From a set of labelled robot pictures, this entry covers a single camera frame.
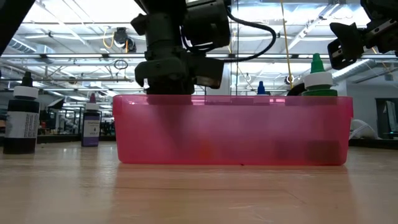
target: wooden table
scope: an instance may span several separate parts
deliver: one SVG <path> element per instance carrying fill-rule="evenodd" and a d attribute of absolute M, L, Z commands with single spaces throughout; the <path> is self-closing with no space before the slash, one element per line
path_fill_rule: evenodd
<path fill-rule="evenodd" d="M 0 223 L 398 223 L 398 151 L 343 167 L 135 166 L 116 146 L 0 156 Z"/>

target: white object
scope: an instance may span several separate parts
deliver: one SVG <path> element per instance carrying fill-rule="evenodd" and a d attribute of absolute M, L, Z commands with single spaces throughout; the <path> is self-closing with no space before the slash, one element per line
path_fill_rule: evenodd
<path fill-rule="evenodd" d="M 85 129 L 83 131 L 84 138 L 92 138 L 100 136 L 100 117 L 98 120 L 86 120 Z"/>
<path fill-rule="evenodd" d="M 391 131 L 397 131 L 396 104 L 391 101 L 387 101 L 385 110 L 388 112 L 388 122 L 390 124 Z"/>
<path fill-rule="evenodd" d="M 29 86 L 15 86 L 14 96 L 28 96 L 37 99 L 39 97 L 39 89 Z"/>
<path fill-rule="evenodd" d="M 223 96 L 231 95 L 231 67 L 229 64 L 224 65 L 223 77 L 221 80 L 220 88 L 217 90 L 214 90 L 210 87 L 206 87 L 206 94 L 207 95 L 223 95 Z"/>
<path fill-rule="evenodd" d="M 351 130 L 353 132 L 350 134 L 349 139 L 355 138 L 367 138 L 367 139 L 378 139 L 376 132 L 373 130 L 370 125 L 365 123 L 364 121 L 355 119 L 351 122 Z"/>
<path fill-rule="evenodd" d="M 316 85 L 333 85 L 333 76 L 330 72 L 317 72 L 304 77 L 305 88 Z"/>
<path fill-rule="evenodd" d="M 36 138 L 38 127 L 38 113 L 7 112 L 6 138 Z"/>
<path fill-rule="evenodd" d="M 86 103 L 86 110 L 100 110 L 100 106 L 95 103 Z"/>

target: black bottle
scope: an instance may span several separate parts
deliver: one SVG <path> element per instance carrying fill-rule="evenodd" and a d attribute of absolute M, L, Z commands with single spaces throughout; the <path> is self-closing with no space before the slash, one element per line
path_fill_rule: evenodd
<path fill-rule="evenodd" d="M 35 152 L 39 128 L 40 103 L 35 99 L 39 89 L 33 87 L 30 72 L 22 84 L 14 88 L 14 99 L 8 102 L 4 154 L 32 154 Z"/>

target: ceiling duct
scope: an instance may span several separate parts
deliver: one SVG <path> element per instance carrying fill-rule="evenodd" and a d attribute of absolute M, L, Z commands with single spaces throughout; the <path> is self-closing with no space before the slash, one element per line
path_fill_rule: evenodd
<path fill-rule="evenodd" d="M 356 62 L 342 70 L 339 70 L 337 72 L 333 73 L 333 81 L 334 82 L 340 82 L 342 80 L 345 80 L 347 78 L 353 77 L 357 74 L 366 72 L 372 68 L 375 68 L 377 66 L 377 63 L 374 60 L 363 60 L 360 62 Z"/>
<path fill-rule="evenodd" d="M 21 52 L 23 54 L 54 54 L 55 51 L 51 49 L 47 45 L 43 44 L 33 44 L 33 43 L 28 43 L 26 41 L 21 41 L 21 38 L 19 38 L 17 35 L 15 35 L 10 43 L 8 44 L 8 47 L 17 50 L 18 52 Z M 53 60 L 48 59 L 48 58 L 35 58 L 36 61 L 38 62 L 45 62 L 47 64 L 53 63 Z"/>

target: pink plastic bin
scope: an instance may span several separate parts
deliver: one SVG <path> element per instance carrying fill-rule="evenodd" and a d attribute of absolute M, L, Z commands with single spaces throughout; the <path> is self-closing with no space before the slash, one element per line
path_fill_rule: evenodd
<path fill-rule="evenodd" d="M 342 165 L 352 99 L 322 96 L 113 98 L 128 164 Z"/>

